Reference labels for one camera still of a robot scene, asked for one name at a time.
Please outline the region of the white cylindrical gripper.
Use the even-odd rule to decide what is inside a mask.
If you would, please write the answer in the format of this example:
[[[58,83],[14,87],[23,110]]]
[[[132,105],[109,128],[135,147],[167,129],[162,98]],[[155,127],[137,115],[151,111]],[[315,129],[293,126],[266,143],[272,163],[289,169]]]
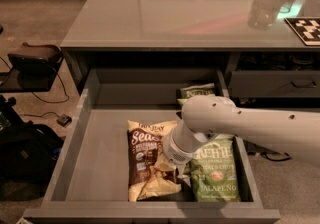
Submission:
[[[158,156],[154,167],[163,172],[177,169],[177,177],[184,179],[187,176],[185,165],[192,159],[193,154],[216,137],[216,133],[192,131],[180,120],[164,137],[163,154]]]

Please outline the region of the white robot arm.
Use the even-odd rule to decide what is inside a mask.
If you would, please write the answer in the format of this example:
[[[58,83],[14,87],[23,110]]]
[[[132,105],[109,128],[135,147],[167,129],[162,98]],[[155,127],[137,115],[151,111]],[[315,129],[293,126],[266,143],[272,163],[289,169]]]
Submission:
[[[320,166],[319,112],[240,108],[226,97],[197,95],[185,101],[177,126],[163,138],[156,167],[182,171],[196,150],[221,134]]]

